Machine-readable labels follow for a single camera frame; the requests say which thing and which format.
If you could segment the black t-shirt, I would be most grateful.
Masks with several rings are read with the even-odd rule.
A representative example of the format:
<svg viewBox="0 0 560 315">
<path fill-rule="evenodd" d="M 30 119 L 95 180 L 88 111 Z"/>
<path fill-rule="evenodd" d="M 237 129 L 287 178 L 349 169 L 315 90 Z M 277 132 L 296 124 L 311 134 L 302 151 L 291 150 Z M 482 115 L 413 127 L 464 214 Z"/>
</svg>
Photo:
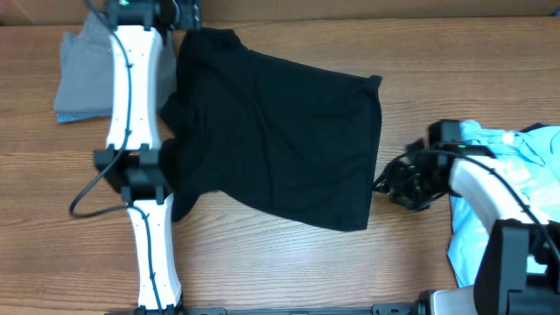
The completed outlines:
<svg viewBox="0 0 560 315">
<path fill-rule="evenodd" d="M 382 128 L 377 75 L 360 77 L 248 49 L 231 30 L 185 35 L 162 107 L 171 217 L 204 193 L 319 228 L 368 225 Z"/>
</svg>

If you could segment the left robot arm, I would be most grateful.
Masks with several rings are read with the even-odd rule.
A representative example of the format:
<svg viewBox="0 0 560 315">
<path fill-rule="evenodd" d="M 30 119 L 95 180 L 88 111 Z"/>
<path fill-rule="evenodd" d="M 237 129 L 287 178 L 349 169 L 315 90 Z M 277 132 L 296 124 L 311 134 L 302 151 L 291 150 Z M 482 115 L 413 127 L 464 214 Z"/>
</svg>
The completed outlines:
<svg viewBox="0 0 560 315">
<path fill-rule="evenodd" d="M 183 314 L 172 244 L 172 189 L 160 168 L 158 74 L 175 30 L 201 27 L 198 1 L 110 1 L 113 110 L 106 147 L 94 153 L 101 177 L 121 195 L 136 244 L 136 314 Z"/>
</svg>

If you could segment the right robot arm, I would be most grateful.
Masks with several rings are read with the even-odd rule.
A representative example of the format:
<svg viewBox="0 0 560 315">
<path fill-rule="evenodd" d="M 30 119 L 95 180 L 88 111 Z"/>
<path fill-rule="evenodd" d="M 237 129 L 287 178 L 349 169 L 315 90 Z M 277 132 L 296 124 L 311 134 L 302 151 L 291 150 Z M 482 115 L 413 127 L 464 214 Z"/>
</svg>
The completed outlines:
<svg viewBox="0 0 560 315">
<path fill-rule="evenodd" d="M 559 129 L 433 123 L 374 182 L 412 211 L 449 195 L 458 287 L 423 292 L 402 314 L 559 311 Z"/>
</svg>

